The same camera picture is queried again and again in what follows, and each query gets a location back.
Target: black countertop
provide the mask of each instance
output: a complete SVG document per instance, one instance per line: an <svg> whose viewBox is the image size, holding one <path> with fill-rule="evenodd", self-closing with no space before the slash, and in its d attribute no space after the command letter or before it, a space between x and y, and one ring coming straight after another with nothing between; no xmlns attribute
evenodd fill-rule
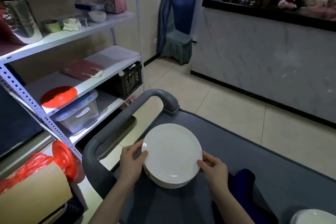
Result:
<svg viewBox="0 0 336 224"><path fill-rule="evenodd" d="M336 32L336 22L334 21L303 16L291 10L283 11L279 9L265 9L253 6L227 3L221 0L203 0L202 6L216 10L222 10L237 14L245 14L259 18L288 22L306 27L313 27Z"/></svg>

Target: clear plastic box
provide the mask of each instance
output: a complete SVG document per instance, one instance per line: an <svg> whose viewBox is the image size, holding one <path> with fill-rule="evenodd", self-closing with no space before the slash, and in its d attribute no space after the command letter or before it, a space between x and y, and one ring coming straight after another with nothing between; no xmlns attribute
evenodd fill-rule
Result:
<svg viewBox="0 0 336 224"><path fill-rule="evenodd" d="M98 92L91 90L54 114L52 119L68 129L72 134L79 133L99 117L96 104L97 96Z"/></svg>

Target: stack of plates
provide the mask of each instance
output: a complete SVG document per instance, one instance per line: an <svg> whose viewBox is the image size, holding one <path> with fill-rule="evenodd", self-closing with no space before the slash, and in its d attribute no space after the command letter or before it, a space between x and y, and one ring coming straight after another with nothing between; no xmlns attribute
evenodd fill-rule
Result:
<svg viewBox="0 0 336 224"><path fill-rule="evenodd" d="M148 150L144 169L157 185L175 189L190 182L199 171L202 149L195 135L177 124L162 124L149 131L142 151Z"/></svg>
<svg viewBox="0 0 336 224"><path fill-rule="evenodd" d="M335 224L336 216L330 213L308 209L298 211L291 219L290 224Z"/></svg>

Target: baseboard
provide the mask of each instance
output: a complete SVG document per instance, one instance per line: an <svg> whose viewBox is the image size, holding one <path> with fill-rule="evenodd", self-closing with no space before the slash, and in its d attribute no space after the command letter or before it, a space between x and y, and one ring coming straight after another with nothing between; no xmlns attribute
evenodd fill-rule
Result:
<svg viewBox="0 0 336 224"><path fill-rule="evenodd" d="M309 119L309 120L318 122L318 123L320 123L320 124L323 124L323 125L328 126L328 127L331 127L331 128L336 128L336 123L333 123L333 122L331 122L331 121L329 121L329 120L325 120L325 119L323 119L323 118L320 118L320 117L317 117L317 116L315 116L315 115L306 113L306 112L304 112L304 111L295 109L295 108L290 107L290 106L288 106L288 105L281 104L281 103L279 103L279 102L273 101L273 100L268 99L268 98L265 98L265 97L263 97L263 96L260 96L260 95L254 94L254 93L252 93L252 92L249 92L249 91L243 90L243 89L241 89L241 88L238 88L238 87L236 87L236 86L232 86L232 85L230 85L230 84L228 84L228 83L221 82L221 81L219 81L219 80L217 80L217 79L211 78L211 77L206 76L206 75L203 75L203 74L201 74L201 73L197 73L197 72L195 72L195 71L193 71L193 70L190 71L190 74L192 74L192 75L194 75L194 76L197 76L197 77L199 77L199 78L202 78L202 79L204 79L204 80L207 80L207 81L209 81L209 82L213 82L213 83L215 83L215 84L218 84L218 85L223 86L223 87L225 87L225 88L228 88L228 89L230 89L230 90L234 90L234 91L236 91L236 92L238 92L238 93L244 94L244 95L249 96L249 97L251 97L251 98L257 99L257 100L259 100L259 101L265 102L265 103L267 103L267 104L273 105L273 106L275 106L275 107L281 108L281 109L283 109L283 110L285 110L285 111L288 111L288 112L291 112L291 113L293 113L293 114L299 115L299 116L304 117L304 118L306 118L306 119Z"/></svg>
<svg viewBox="0 0 336 224"><path fill-rule="evenodd" d="M158 57L160 57L160 54L156 54L153 57L151 57L149 60L145 61L143 63L143 66L147 66L148 64L152 63L154 60L156 60Z"/></svg>

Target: marble counter front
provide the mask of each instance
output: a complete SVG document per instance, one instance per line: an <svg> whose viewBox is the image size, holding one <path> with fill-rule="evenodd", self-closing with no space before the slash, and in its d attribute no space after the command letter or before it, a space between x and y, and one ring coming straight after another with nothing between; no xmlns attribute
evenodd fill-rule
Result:
<svg viewBox="0 0 336 224"><path fill-rule="evenodd" d="M204 8L191 70L336 123L336 32Z"/></svg>

